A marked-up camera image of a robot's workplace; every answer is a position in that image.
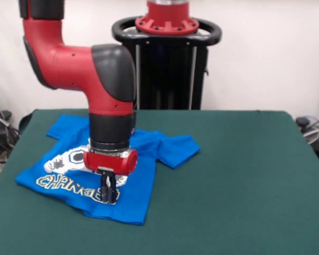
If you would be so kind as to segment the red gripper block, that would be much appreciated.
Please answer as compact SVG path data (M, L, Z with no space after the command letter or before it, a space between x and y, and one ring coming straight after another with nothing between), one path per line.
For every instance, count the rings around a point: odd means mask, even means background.
M116 202L115 175L131 174L137 166L138 153L134 149L128 149L117 156L85 152L83 161L89 170L97 173L102 172L100 180L101 201L114 204ZM107 185L107 175L104 171L112 172L109 175L110 187Z

